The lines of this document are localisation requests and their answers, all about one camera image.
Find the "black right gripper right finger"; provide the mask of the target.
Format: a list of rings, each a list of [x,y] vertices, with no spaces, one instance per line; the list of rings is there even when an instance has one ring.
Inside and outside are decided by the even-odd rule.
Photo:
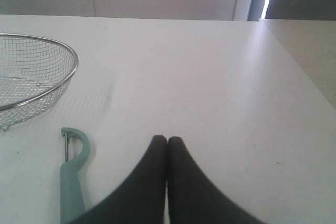
[[[183,139],[168,140],[170,223],[263,223],[224,195],[203,173]]]

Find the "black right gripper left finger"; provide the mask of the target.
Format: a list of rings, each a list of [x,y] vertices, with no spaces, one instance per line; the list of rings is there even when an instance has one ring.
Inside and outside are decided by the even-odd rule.
[[[163,223],[166,180],[167,139],[155,135],[127,178],[72,223]]]

